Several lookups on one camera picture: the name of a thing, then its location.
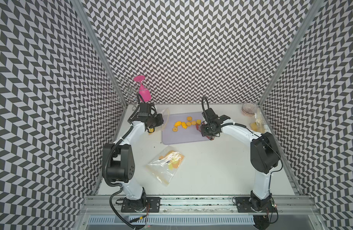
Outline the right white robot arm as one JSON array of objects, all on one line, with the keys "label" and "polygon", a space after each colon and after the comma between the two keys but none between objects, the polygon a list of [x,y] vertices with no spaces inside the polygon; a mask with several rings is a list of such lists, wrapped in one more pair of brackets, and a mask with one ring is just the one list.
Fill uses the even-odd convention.
[{"label": "right white robot arm", "polygon": [[224,133],[250,147],[250,163],[255,169],[254,187],[250,193],[250,208],[261,212],[272,201],[271,176],[279,172],[278,165],[283,166],[282,157],[273,134],[259,133],[246,125],[236,123],[229,116],[218,116],[209,106],[206,96],[201,98],[202,116],[200,125],[203,137],[213,140]]}]

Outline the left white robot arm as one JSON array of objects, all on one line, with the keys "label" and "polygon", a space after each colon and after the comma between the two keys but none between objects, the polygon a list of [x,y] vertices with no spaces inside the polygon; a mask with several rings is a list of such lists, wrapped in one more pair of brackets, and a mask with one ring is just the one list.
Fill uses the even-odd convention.
[{"label": "left white robot arm", "polygon": [[135,161],[132,146],[138,142],[144,133],[153,133],[156,127],[163,125],[162,114],[158,114],[154,103],[146,100],[137,93],[138,105],[128,118],[129,129],[116,142],[103,146],[102,176],[107,186],[119,187],[135,211],[146,208],[146,191],[133,180]]}]

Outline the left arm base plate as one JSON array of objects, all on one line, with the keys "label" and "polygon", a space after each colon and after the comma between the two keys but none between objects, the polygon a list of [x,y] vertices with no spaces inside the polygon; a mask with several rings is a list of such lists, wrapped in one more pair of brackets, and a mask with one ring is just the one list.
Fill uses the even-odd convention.
[{"label": "left arm base plate", "polygon": [[148,196],[139,200],[124,199],[121,206],[122,213],[158,213],[160,210],[161,197]]}]

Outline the red metal tongs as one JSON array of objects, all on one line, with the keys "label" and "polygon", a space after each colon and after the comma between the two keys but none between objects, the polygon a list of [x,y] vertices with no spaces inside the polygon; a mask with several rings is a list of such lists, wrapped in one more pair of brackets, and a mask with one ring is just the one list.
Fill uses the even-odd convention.
[{"label": "red metal tongs", "polygon": [[[196,129],[202,134],[202,131],[201,131],[201,125],[199,124],[196,124]],[[214,140],[214,136],[203,136],[204,138],[208,139],[208,140]]]}]

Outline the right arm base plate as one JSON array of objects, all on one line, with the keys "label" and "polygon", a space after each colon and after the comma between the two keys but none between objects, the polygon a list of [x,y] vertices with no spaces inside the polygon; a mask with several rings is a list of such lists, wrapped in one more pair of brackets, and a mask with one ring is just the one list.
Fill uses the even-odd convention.
[{"label": "right arm base plate", "polygon": [[238,213],[274,213],[276,206],[272,203],[271,197],[264,200],[248,196],[236,196],[233,198]]}]

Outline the clear resealable bag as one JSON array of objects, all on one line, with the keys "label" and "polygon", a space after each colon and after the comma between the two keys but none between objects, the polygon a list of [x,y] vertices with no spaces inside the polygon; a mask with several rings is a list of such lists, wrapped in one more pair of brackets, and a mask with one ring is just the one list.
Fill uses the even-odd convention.
[{"label": "clear resealable bag", "polygon": [[268,127],[264,119],[264,116],[262,115],[262,112],[260,110],[257,110],[257,112],[255,113],[255,122],[250,124],[250,128],[253,131],[260,132],[260,133],[267,132]]},{"label": "clear resealable bag", "polygon": [[151,115],[147,121],[148,133],[153,134],[158,131],[163,131],[168,123],[169,116],[170,112],[168,108],[162,110],[160,113]]}]

